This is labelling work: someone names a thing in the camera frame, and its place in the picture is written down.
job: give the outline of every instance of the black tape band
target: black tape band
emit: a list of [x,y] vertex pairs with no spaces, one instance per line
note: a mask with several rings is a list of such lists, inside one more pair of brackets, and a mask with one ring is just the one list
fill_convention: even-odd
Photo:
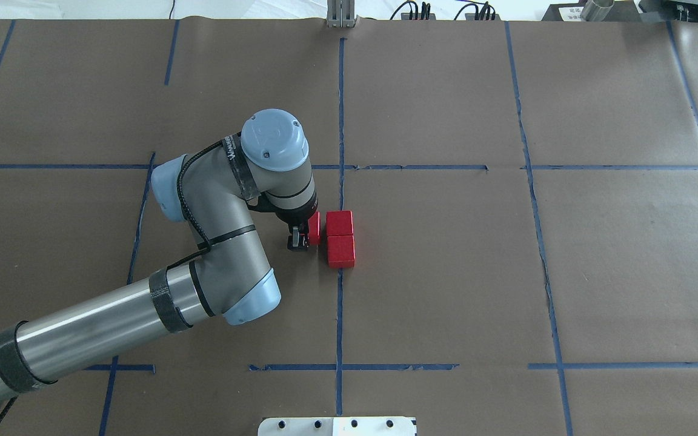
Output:
[[[208,240],[208,244],[210,246],[211,245],[218,245],[222,241],[229,240],[232,237],[241,236],[243,234],[247,234],[247,233],[255,231],[255,230],[256,230],[256,228],[255,228],[254,224],[250,224],[249,226],[241,227],[241,229],[235,229],[235,231],[227,232],[226,234],[221,234],[218,237],[213,237],[210,240]],[[206,246],[207,245],[204,242],[199,243],[199,250],[203,250],[204,248],[206,248]]]
[[236,141],[234,136],[225,136],[223,140],[225,142],[225,156],[228,157],[230,171],[233,172],[233,176],[236,177],[236,183],[239,184],[241,198],[248,202],[252,199],[257,199],[260,196],[260,191],[258,191],[258,185],[252,177],[249,165],[247,165],[244,151],[239,147],[241,137],[235,136],[239,141]]
[[39,390],[55,383],[37,378],[25,364],[16,338],[18,328],[25,323],[27,321],[21,321],[0,332],[0,377],[9,389],[18,394]]
[[199,282],[199,275],[196,273],[196,262],[190,262],[190,278],[193,281],[193,287],[196,288],[196,294],[199,296],[199,301],[201,302],[201,306],[204,308],[204,312],[206,312],[207,315],[210,317],[214,317],[214,310],[211,310],[211,307],[208,305],[208,301],[206,301],[206,295],[203,293],[203,289],[201,288],[201,282]]
[[305,186],[303,187],[302,190],[297,191],[297,193],[294,193],[291,196],[277,196],[276,194],[271,194],[269,191],[266,192],[266,195],[271,196],[271,197],[276,197],[278,199],[291,199],[293,197],[297,197],[297,196],[301,195],[303,193],[303,191],[307,190],[308,186],[311,186],[311,182],[312,182],[312,179],[308,180],[308,183],[305,184]]
[[185,321],[182,312],[174,305],[171,290],[168,287],[168,279],[166,278],[166,268],[155,271],[150,276],[149,284],[150,300],[152,300],[163,326],[171,333],[179,333],[191,328],[192,325]]

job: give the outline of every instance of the black cable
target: black cable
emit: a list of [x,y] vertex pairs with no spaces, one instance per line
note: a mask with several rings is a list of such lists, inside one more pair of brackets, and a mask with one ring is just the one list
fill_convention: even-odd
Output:
[[490,4],[489,3],[484,3],[484,5],[481,7],[481,12],[479,12],[479,14],[477,16],[473,17],[473,19],[484,21],[484,16],[487,17],[487,20],[490,17]]
[[10,400],[7,402],[7,405],[5,406],[5,408],[2,409],[2,411],[0,412],[0,424],[2,424],[2,420],[5,419],[7,412],[12,407],[12,403],[14,403],[15,400],[17,400],[17,399],[18,399],[17,397],[10,398]]
[[185,165],[182,166],[182,170],[180,170],[180,172],[177,176],[177,197],[179,199],[179,206],[182,207],[182,215],[184,215],[185,218],[187,219],[187,221],[190,223],[190,225],[193,226],[193,229],[195,229],[196,233],[199,234],[199,236],[203,240],[203,243],[204,243],[204,245],[206,245],[206,247],[202,248],[199,251],[194,252],[193,254],[190,254],[188,257],[183,257],[183,259],[177,260],[177,262],[169,265],[167,267],[167,269],[178,267],[179,265],[184,264],[188,260],[195,259],[196,257],[199,257],[200,255],[206,254],[206,253],[211,251],[211,243],[208,240],[206,233],[203,231],[203,228],[201,227],[201,225],[198,224],[198,221],[196,221],[196,216],[194,216],[193,213],[190,211],[190,207],[188,206],[188,204],[185,201],[185,193],[183,193],[183,191],[182,191],[182,178],[185,177],[185,173],[188,172],[188,168],[190,168],[190,165],[193,165],[193,163],[196,160],[199,160],[205,154],[207,154],[210,151],[213,151],[215,148],[217,148],[221,145],[222,145],[222,140],[219,140],[216,143],[213,143],[212,145],[206,147],[202,151],[199,151],[196,154],[192,155],[192,157],[188,159],[188,161],[185,163]]
[[407,2],[401,3],[400,6],[398,6],[397,9],[395,9],[395,12],[393,12],[393,16],[390,17],[390,19],[395,19],[395,15],[402,9],[405,5],[409,5],[408,7],[411,8],[411,11],[409,12],[408,19],[413,19],[413,17],[418,16],[419,14],[419,5],[416,2],[413,2],[413,0],[408,0]]
[[459,14],[461,14],[462,11],[464,11],[466,8],[469,8],[470,6],[473,6],[474,8],[476,8],[476,16],[477,16],[479,14],[479,3],[468,3],[467,5],[462,6],[462,9],[460,9],[459,12],[457,12],[457,15],[454,16],[454,19],[452,21],[457,21],[457,18],[459,18]]

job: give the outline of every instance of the blue tape grid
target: blue tape grid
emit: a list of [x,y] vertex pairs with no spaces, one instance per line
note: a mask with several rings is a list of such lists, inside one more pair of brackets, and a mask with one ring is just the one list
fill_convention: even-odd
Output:
[[[0,67],[4,58],[6,49],[11,39],[16,21],[10,22],[5,40],[0,51]],[[520,168],[527,172],[527,181],[530,188],[530,195],[533,207],[535,227],[538,239],[538,250],[540,251],[541,262],[546,278],[546,293],[549,301],[549,318],[551,320],[552,337],[554,339],[554,350],[556,354],[555,363],[530,363],[529,370],[556,370],[560,378],[560,393],[562,394],[562,408],[565,413],[565,426],[568,436],[573,434],[571,427],[570,407],[568,406],[567,390],[564,372],[565,370],[600,370],[600,369],[698,369],[698,362],[576,362],[565,363],[562,361],[562,353],[560,353],[559,334],[557,333],[556,319],[553,298],[551,295],[551,285],[548,280],[548,262],[545,258],[545,243],[540,227],[540,217],[537,212],[537,198],[534,193],[534,171],[698,171],[698,165],[532,165],[529,148],[527,143],[526,132],[522,122],[521,99],[518,86],[518,77],[516,75],[515,60],[513,58],[513,43],[510,33],[509,23],[505,23],[508,56],[510,60],[511,75],[513,80],[513,90],[516,97],[516,111],[519,118],[519,129],[521,139],[524,145],[525,165]],[[171,51],[164,78],[164,85],[168,85],[171,77],[171,67],[174,61],[175,47],[177,42],[179,28],[179,20],[175,20],[174,33],[171,40]],[[668,36],[670,36],[670,44],[673,47],[674,58],[679,74],[682,78],[682,83],[686,90],[686,96],[689,99],[693,117],[698,129],[698,109],[693,100],[690,91],[690,86],[686,73],[682,67],[678,48],[675,42],[673,28],[670,23],[667,23]],[[338,165],[313,165],[315,170],[339,170],[339,188],[340,188],[340,206],[344,207],[344,171],[363,171],[363,170],[473,170],[473,171],[488,171],[486,165],[347,165],[344,161],[344,41],[342,38],[339,42],[339,164]],[[149,184],[150,176],[153,168],[157,165],[153,163],[155,154],[150,158],[149,163],[0,163],[0,169],[141,169],[147,170],[147,184]],[[130,270],[128,270],[128,282],[132,280],[133,265],[138,253],[139,239],[141,239],[141,219],[144,212],[144,207],[147,201],[147,186],[145,187],[141,210],[139,211],[138,228],[136,229],[136,237],[134,239],[134,248],[131,256]],[[336,409],[337,415],[341,416],[343,412],[342,405],[342,389],[343,371],[404,371],[404,370],[424,370],[424,371],[448,371],[458,367],[458,364],[344,364],[343,363],[343,270],[338,272],[338,313],[337,313],[337,363],[336,364],[273,364],[264,365],[262,368],[249,366],[250,371],[335,371],[336,372]],[[118,371],[144,371],[155,373],[154,365],[120,365],[118,357],[114,357],[110,365],[92,365],[85,369],[86,371],[109,371],[108,389],[105,398],[104,409],[102,412],[102,423],[99,427],[99,435],[105,434],[106,423],[108,420],[109,408],[111,406],[111,394],[113,393],[116,373]]]

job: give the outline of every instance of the white metal plate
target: white metal plate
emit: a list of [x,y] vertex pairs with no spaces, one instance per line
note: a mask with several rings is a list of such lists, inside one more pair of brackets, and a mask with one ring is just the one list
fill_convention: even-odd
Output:
[[585,21],[581,17],[581,12],[583,12],[582,6],[559,8],[559,14],[562,16],[562,21]]
[[410,417],[290,417],[267,418],[258,436],[416,436],[416,418]]

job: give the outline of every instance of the black cable bundle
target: black cable bundle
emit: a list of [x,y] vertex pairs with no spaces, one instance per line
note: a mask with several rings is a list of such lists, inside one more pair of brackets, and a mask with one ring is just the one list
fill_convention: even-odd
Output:
[[422,2],[422,14],[419,19],[430,19],[430,9],[433,8],[432,3],[424,3]]
[[390,17],[390,19],[395,19],[395,15],[402,9],[405,5],[408,5],[409,7],[409,12],[408,12],[408,19],[414,19],[415,16],[418,16],[419,14],[419,5],[416,2],[413,2],[412,0],[408,0],[407,2],[403,2],[398,6],[397,9],[395,9],[395,12],[393,12],[393,16]]
[[497,11],[495,11],[494,6],[490,5],[489,2],[468,2],[468,4],[462,6],[459,12],[457,12],[457,15],[454,16],[454,21],[457,21],[459,14],[470,6],[476,8],[476,14],[473,16],[473,19],[476,21],[494,21],[497,16]]

